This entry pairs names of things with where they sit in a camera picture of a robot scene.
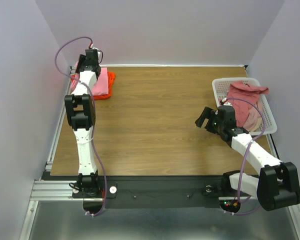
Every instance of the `cable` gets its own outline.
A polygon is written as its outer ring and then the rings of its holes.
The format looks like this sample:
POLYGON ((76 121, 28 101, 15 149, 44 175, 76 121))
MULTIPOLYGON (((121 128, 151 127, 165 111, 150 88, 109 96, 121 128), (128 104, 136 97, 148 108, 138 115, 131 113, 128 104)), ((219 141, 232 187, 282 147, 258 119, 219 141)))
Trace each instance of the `cable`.
MULTIPOLYGON (((66 42, 66 43, 63 44, 63 45, 58 49, 58 51, 56 52, 56 54, 55 54, 55 56, 54 56, 54 65, 55 65, 55 68, 58 70, 59 73, 61 73, 62 75, 65 75, 65 76, 67 76, 69 79, 73 79, 73 80, 77 81, 79 84, 82 84, 83 86, 85 86, 86 89, 88 90, 90 96, 93 97, 94 95, 93 95, 91 89, 89 88, 89 86, 88 86, 87 84, 85 84, 84 82, 80 81, 78 78, 76 78, 76 77, 74 77, 74 76, 70 76, 69 74, 66 74, 66 73, 62 72, 62 71, 60 70, 60 68, 58 67, 58 64, 57 64, 57 58, 58 58, 58 55, 59 55, 60 51, 61 51, 65 46, 67 46, 68 44, 70 44, 70 43, 72 43, 72 42, 74 42, 74 41, 76 41, 76 40, 79 40, 79 39, 89 39, 89 40, 90 40, 89 48, 90 48, 90 47, 92 46, 92 44, 93 44, 92 39, 91 39, 90 37, 88 37, 88 36, 80 36, 80 37, 76 37, 76 38, 74 38, 74 39, 72 39, 72 40, 66 42)), ((94 108, 94 113, 96 113, 96 103, 95 103, 94 100, 92 101, 92 105, 93 105, 93 108, 94 108)), ((94 136, 94 134, 95 134, 95 125, 93 125, 93 127, 92 127, 92 136, 94 136)), ((99 155, 98 155, 98 152, 97 152, 97 150, 96 150, 96 146, 95 146, 95 143, 94 143, 94 142, 93 142, 93 144, 92 144, 92 148, 93 148, 94 154, 95 154, 96 158, 98 159, 98 162, 100 163, 100 166, 101 166, 101 168, 102 168, 103 177, 104 177, 104 189, 105 189, 105 191, 104 191, 104 201, 103 201, 103 204, 102 204, 100 210, 99 210, 97 213, 95 213, 95 214, 93 214, 93 213, 91 214, 91 213, 89 213, 89 212, 86 212, 86 214, 88 214, 88 215, 90 215, 90 216, 92 216, 92 217, 95 217, 95 216, 100 215, 100 214, 102 213, 102 211, 105 209, 105 206, 106 206, 106 200, 107 200, 107 192, 108 192, 108 191, 107 191, 107 189, 108 189, 108 184, 107 184, 106 170, 105 170, 105 167, 104 167, 104 165, 103 165, 103 163, 102 163, 102 161, 101 161, 101 159, 100 159, 100 157, 99 157, 99 155)))
POLYGON ((245 216, 245 215, 248 215, 248 214, 253 214, 255 213, 256 211, 258 211, 259 209, 261 209, 261 206, 258 206, 256 207, 255 209, 252 209, 251 211, 247 211, 247 212, 232 212, 232 211, 226 211, 226 210, 223 210, 222 211, 226 214, 231 214, 231 215, 236 215, 236 216, 245 216))
MULTIPOLYGON (((247 157, 248 157, 248 154, 250 152, 250 147, 252 145, 252 143, 257 140, 258 138, 260 138, 265 130, 266 130, 266 120, 265 120, 265 117, 264 115, 262 114, 262 112, 259 110, 259 108, 257 108, 252 102, 248 101, 248 100, 245 100, 243 98, 237 98, 237 97, 229 97, 229 98, 226 98, 226 101, 228 100, 239 100, 239 101, 243 101, 243 102, 246 102, 247 104, 250 104, 251 106, 253 106, 257 112, 260 114, 261 118, 262 118, 262 131, 259 135, 255 136, 254 138, 252 138, 252 141, 249 142, 246 150, 245 150, 245 153, 244 153, 244 156, 243 156, 243 161, 242 161, 242 164, 241 164, 241 169, 240 169, 240 175, 239 175, 239 181, 238 181, 238 189, 237 189, 237 198, 238 198, 238 202, 241 203, 241 204, 244 204, 246 203, 250 198, 251 196, 248 196, 245 200, 241 201, 240 199, 240 190, 241 190, 241 183, 242 183, 242 176, 243 176, 243 173, 244 173, 244 168, 245 168, 245 164, 246 164, 246 161, 247 161, 247 157)), ((261 206, 255 208, 254 210, 251 210, 249 212, 244 212, 244 213, 234 213, 234 215, 247 215, 247 214, 252 214, 254 212, 256 212, 257 210, 259 210, 261 208, 261 206)))
POLYGON ((101 60, 100 60, 100 62, 99 62, 99 64, 101 64, 102 63, 102 60, 104 59, 104 52, 103 51, 101 51, 101 50, 98 50, 98 52, 100 52, 102 55, 101 55, 101 60))

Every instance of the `orange towel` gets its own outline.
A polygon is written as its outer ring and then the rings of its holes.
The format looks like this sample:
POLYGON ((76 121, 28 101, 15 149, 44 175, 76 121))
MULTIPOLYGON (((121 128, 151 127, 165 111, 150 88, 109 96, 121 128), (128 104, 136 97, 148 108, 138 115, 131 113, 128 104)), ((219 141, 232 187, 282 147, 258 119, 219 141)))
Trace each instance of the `orange towel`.
POLYGON ((115 82, 115 77, 116 77, 116 74, 114 72, 108 71, 108 88, 109 88, 109 92, 108 92, 108 94, 105 94, 105 95, 93 96, 94 100, 108 99, 108 98, 111 97, 111 95, 112 95, 112 86, 115 82))

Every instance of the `screw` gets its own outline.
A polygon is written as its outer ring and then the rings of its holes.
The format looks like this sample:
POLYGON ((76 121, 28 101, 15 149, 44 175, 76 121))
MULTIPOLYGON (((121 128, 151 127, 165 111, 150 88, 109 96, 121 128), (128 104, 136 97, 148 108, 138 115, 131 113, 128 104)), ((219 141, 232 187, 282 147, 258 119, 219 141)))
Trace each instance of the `screw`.
POLYGON ((207 185, 207 186, 205 186, 205 191, 207 192, 207 193, 211 193, 212 192, 212 186, 210 186, 210 185, 207 185))

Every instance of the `metal floor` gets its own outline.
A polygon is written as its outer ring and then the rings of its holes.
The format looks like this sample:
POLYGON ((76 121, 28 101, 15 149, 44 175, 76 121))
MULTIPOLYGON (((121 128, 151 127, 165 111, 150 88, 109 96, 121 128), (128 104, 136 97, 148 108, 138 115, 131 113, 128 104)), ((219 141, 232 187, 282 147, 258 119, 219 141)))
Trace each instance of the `metal floor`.
MULTIPOLYGON (((257 205, 245 203, 240 212, 257 205)), ((231 216, 216 208, 106 209, 84 214, 80 201, 40 201, 31 240, 295 240, 287 208, 231 216)))

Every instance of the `red cloth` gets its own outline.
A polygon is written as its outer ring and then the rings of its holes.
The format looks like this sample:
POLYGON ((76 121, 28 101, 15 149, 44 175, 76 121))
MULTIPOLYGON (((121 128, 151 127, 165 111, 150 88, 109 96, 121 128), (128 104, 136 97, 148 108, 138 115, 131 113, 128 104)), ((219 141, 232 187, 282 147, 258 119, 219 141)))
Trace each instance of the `red cloth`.
MULTIPOLYGON (((266 86, 254 86, 244 84, 242 81, 231 83, 227 98, 239 98, 252 102, 254 105, 258 102, 260 94, 268 94, 269 89, 266 86)), ((236 125, 243 127, 249 116, 249 110, 252 106, 244 101, 229 100, 235 110, 236 125)))
POLYGON ((115 82, 115 77, 116 74, 114 72, 108 71, 108 88, 109 88, 109 93, 104 94, 104 95, 99 95, 99 96, 93 96, 94 100, 99 100, 99 99, 107 99, 110 98, 112 95, 112 86, 115 82))

